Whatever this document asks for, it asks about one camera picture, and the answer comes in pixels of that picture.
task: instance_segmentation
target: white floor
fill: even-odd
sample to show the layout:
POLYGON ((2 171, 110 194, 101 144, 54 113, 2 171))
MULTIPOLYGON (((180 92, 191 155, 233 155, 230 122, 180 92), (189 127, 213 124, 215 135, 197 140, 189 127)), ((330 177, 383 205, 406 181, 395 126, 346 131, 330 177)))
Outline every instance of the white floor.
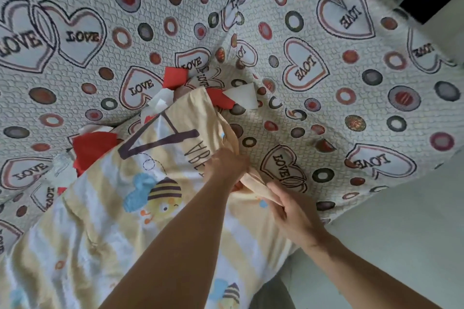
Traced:
MULTIPOLYGON (((425 178, 381 192, 328 229, 443 308, 464 308, 464 153, 425 178)), ((297 309, 350 308, 301 251, 281 277, 297 309)))

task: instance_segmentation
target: person's right hand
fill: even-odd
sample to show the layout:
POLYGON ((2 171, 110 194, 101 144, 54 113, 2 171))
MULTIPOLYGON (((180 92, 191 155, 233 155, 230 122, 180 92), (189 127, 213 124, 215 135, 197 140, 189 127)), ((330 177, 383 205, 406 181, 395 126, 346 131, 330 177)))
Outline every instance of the person's right hand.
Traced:
POLYGON ((332 237, 317 215, 316 203, 310 196, 287 189, 276 181, 269 182, 267 187, 283 204, 282 207, 266 200, 275 223, 289 240, 308 251, 332 237))

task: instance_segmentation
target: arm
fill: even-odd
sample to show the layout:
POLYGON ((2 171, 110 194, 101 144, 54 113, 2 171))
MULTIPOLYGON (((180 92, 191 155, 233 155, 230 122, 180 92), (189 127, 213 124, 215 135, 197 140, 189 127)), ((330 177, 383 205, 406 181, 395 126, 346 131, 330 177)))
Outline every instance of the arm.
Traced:
POLYGON ((161 230, 100 309, 203 309, 216 267, 225 205, 248 165, 248 157, 218 150, 205 163, 206 184, 161 230))
POLYGON ((313 259, 354 309, 439 309, 329 234, 310 197, 274 182, 268 187, 284 205, 268 201, 279 228, 313 259))

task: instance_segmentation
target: hand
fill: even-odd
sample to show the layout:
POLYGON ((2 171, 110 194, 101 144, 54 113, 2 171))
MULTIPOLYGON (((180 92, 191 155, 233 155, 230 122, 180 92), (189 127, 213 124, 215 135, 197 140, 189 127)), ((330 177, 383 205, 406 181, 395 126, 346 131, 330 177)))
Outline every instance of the hand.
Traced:
POLYGON ((321 246, 332 237, 324 228, 317 214, 316 203, 310 196, 287 189, 276 181, 269 182, 267 187, 283 204, 282 207, 266 200, 275 223, 289 240, 307 253, 311 248, 321 246))
POLYGON ((236 155, 226 148, 216 151, 205 163, 205 181, 215 179, 234 186, 234 190, 243 188, 239 180, 248 171, 250 158, 247 155, 236 155))

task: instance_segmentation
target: forearm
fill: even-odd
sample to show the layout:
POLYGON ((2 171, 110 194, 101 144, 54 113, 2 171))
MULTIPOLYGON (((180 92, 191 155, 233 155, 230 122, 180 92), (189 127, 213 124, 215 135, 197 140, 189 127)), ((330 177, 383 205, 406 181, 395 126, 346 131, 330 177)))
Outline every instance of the forearm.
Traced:
POLYGON ((233 184, 211 178, 159 233, 101 308, 203 309, 233 184))
POLYGON ((321 268, 354 309, 437 309, 434 303, 358 257, 337 238, 305 252, 321 268))

